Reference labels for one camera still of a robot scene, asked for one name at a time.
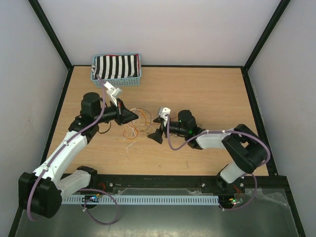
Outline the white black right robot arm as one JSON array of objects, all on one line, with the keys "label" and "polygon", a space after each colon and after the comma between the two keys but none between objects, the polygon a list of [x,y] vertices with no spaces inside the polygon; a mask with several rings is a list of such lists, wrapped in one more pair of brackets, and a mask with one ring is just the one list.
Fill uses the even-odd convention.
[{"label": "white black right robot arm", "polygon": [[190,110],[181,110],[178,120],[172,121],[171,110],[162,107],[154,119],[160,127],[148,138],[162,144],[162,136],[168,139],[170,148],[177,151],[188,145],[192,149],[226,149],[232,162],[226,165],[216,179],[217,189],[227,192],[234,181],[245,175],[253,174],[271,158],[268,146],[245,124],[239,124],[228,130],[211,131],[198,126]]}]

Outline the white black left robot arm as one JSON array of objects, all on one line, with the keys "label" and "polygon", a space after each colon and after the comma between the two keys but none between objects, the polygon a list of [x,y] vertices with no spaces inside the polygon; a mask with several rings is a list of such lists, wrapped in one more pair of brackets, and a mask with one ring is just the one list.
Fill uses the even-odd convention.
[{"label": "white black left robot arm", "polygon": [[99,180],[93,168],[81,166],[65,178],[62,175],[99,131],[99,124],[115,121],[123,125],[136,119],[138,115],[120,99],[107,105],[98,93],[85,94],[80,114],[71,123],[64,140],[45,162],[32,173],[24,172],[18,180],[19,206],[27,211],[28,218],[35,220],[33,214],[51,218],[72,194],[84,188],[90,192],[97,189]]}]

